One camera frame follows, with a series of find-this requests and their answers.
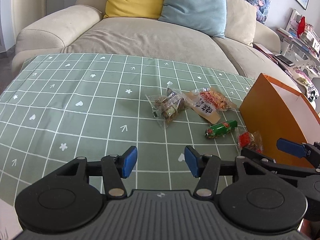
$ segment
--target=beige pillow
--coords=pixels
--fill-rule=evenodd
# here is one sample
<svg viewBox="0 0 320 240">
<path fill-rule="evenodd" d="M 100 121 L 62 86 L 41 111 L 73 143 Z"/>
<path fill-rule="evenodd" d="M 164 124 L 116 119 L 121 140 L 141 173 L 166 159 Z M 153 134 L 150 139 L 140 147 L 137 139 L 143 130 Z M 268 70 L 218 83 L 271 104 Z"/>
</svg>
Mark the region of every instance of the beige pillow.
<svg viewBox="0 0 320 240">
<path fill-rule="evenodd" d="M 245 0 L 227 0 L 226 38 L 252 47 L 257 9 Z"/>
</svg>

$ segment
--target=plastic snack package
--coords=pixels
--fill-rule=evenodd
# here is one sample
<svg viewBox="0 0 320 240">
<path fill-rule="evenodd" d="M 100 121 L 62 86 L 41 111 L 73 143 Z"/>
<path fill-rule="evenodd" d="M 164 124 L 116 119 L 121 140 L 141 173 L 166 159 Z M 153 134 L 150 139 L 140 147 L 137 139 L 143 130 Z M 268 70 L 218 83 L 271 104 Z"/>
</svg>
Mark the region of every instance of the plastic snack package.
<svg viewBox="0 0 320 240">
<path fill-rule="evenodd" d="M 172 83 L 169 82 L 167 95 L 146 95 L 151 104 L 153 114 L 160 126 L 164 124 L 167 127 L 177 118 L 179 113 L 189 108 L 186 95 L 182 93 L 181 90 L 172 88 L 171 85 Z"/>
<path fill-rule="evenodd" d="M 249 133 L 240 127 L 237 127 L 235 130 L 238 138 L 239 151 L 241 151 L 243 147 L 248 147 L 256 152 L 263 153 L 262 137 L 259 131 Z"/>
<path fill-rule="evenodd" d="M 236 104 L 230 102 L 222 93 L 212 87 L 192 90 L 186 93 L 186 96 L 192 109 L 213 124 L 220 119 L 217 111 L 236 109 Z"/>
</svg>

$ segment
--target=door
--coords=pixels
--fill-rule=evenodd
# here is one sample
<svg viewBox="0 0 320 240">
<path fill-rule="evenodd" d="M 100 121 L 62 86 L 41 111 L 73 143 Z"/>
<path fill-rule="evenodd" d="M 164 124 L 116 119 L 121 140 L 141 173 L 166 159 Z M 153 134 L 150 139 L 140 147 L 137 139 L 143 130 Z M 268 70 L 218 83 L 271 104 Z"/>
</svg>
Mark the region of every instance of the door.
<svg viewBox="0 0 320 240">
<path fill-rule="evenodd" d="M 46 0 L 11 0 L 14 38 L 31 23 L 46 15 Z"/>
</svg>

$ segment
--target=smartphone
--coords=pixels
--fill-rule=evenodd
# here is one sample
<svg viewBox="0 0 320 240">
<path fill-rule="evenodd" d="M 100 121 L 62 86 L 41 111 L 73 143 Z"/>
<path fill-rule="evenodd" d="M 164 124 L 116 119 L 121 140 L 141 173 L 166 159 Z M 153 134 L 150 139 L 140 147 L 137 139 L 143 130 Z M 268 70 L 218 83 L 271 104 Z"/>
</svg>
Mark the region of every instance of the smartphone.
<svg viewBox="0 0 320 240">
<path fill-rule="evenodd" d="M 286 63 L 288 66 L 292 67 L 295 65 L 292 61 L 288 60 L 286 57 L 282 56 L 281 54 L 276 54 L 275 57 L 282 62 Z"/>
</svg>

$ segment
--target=green checkered tablecloth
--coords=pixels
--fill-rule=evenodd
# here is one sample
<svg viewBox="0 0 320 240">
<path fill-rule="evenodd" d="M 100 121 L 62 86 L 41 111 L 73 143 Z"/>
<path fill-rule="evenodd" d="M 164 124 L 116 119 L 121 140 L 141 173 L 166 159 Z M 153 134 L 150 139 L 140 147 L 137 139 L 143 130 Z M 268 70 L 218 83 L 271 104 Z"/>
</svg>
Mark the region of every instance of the green checkered tablecloth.
<svg viewBox="0 0 320 240">
<path fill-rule="evenodd" d="M 183 156 L 186 145 L 201 154 L 234 160 L 235 135 L 204 137 L 206 120 L 192 109 L 166 129 L 152 114 L 145 95 L 166 93 L 167 82 L 183 91 L 215 87 L 238 106 L 254 81 L 185 63 L 105 54 L 38 56 L 0 96 L 0 198 L 13 205 L 29 184 L 77 156 L 98 161 L 138 147 L 138 161 L 124 180 L 131 189 L 190 189 L 192 177 Z M 235 119 L 228 110 L 221 121 Z M 219 190 L 232 179 L 220 177 Z M 90 184 L 103 192 L 101 178 Z"/>
</svg>

